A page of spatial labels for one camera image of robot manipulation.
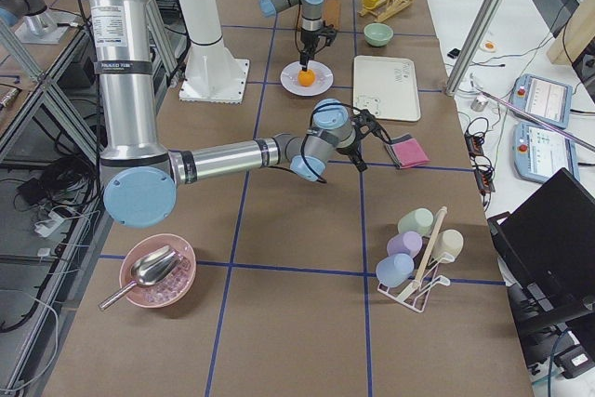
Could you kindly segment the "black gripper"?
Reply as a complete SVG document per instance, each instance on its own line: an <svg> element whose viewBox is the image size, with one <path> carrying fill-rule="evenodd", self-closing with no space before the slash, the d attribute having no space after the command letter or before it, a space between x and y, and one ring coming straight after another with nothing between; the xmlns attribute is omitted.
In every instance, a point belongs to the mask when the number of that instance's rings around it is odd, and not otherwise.
<svg viewBox="0 0 595 397"><path fill-rule="evenodd" d="M299 50L299 63L302 70L308 69L310 59L323 48L331 46L337 37L337 30L332 25L324 25L322 28L309 31L301 30L300 40L303 44Z"/></svg>
<svg viewBox="0 0 595 397"><path fill-rule="evenodd" d="M350 118L350 123L353 138L346 146L337 148L337 152L348 156L350 160L353 160L358 171L364 172L367 169L367 163L363 160L361 154L361 141L372 134L385 143L386 129L368 109L358 110L358 113Z"/></svg>

